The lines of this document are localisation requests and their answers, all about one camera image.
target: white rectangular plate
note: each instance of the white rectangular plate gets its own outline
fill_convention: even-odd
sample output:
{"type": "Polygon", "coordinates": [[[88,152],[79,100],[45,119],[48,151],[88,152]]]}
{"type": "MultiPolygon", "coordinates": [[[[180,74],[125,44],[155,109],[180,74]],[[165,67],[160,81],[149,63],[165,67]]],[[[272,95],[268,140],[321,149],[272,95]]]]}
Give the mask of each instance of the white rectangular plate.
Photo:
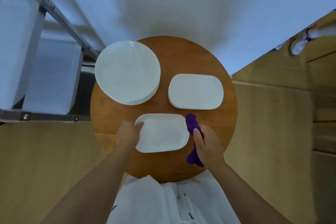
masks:
{"type": "Polygon", "coordinates": [[[183,148],[189,139],[186,119],[179,114],[148,113],[135,122],[144,121],[136,149],[141,152],[173,151],[183,148]]]}
{"type": "Polygon", "coordinates": [[[212,75],[177,74],[168,88],[170,103],[180,109],[215,109],[223,96],[222,83],[212,75]]]}

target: hand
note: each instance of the hand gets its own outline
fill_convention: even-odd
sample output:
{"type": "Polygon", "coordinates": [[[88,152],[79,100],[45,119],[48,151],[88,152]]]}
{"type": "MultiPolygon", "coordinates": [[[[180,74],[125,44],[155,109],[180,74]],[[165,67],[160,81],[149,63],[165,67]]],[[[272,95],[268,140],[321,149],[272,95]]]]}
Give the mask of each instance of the hand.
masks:
{"type": "Polygon", "coordinates": [[[143,125],[143,121],[135,126],[134,122],[123,120],[117,132],[118,147],[133,150],[139,142],[140,130],[143,125]]]}
{"type": "Polygon", "coordinates": [[[225,164],[223,146],[216,133],[209,126],[200,124],[199,127],[204,135],[204,139],[199,130],[195,128],[194,141],[197,155],[204,166],[212,172],[214,169],[222,167],[225,164]]]}

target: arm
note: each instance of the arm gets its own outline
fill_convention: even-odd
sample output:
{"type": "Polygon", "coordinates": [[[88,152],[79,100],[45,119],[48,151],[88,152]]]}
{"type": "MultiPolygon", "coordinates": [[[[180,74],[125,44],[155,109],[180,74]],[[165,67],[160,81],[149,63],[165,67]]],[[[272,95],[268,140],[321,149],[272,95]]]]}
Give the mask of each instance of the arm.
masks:
{"type": "Polygon", "coordinates": [[[123,121],[117,132],[118,148],[81,179],[51,210],[41,224],[105,224],[113,207],[124,168],[139,142],[140,122],[123,121]]]}
{"type": "Polygon", "coordinates": [[[206,125],[201,124],[200,128],[204,140],[198,129],[194,129],[197,154],[222,187],[241,224],[291,223],[225,163],[216,133],[206,125]]]}

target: white dish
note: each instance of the white dish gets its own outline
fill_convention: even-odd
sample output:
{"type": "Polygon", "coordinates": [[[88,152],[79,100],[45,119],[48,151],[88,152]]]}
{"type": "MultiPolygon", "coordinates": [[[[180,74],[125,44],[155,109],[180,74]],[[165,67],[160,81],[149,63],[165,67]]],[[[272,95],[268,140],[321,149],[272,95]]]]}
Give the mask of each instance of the white dish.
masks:
{"type": "Polygon", "coordinates": [[[186,119],[179,114],[148,113],[135,122],[144,121],[136,146],[141,152],[173,151],[183,148],[189,139],[186,119]]]}
{"type": "Polygon", "coordinates": [[[149,100],[160,83],[158,58],[146,45],[121,41],[107,46],[98,56],[95,76],[111,99],[125,105],[149,100]]]}
{"type": "Polygon", "coordinates": [[[210,110],[223,101],[223,86],[218,78],[203,74],[177,74],[170,81],[170,103],[180,109],[210,110]]]}

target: sneaker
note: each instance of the sneaker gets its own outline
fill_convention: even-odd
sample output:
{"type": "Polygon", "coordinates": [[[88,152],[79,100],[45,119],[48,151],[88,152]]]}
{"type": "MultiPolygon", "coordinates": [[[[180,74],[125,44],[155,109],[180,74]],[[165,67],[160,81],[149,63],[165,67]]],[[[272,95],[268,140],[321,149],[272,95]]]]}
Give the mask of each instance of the sneaker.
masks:
{"type": "Polygon", "coordinates": [[[298,34],[296,37],[295,41],[292,42],[291,44],[291,54],[293,55],[298,55],[303,48],[308,44],[312,39],[308,37],[307,31],[310,30],[311,28],[307,28],[305,31],[302,31],[301,33],[298,34]]]}

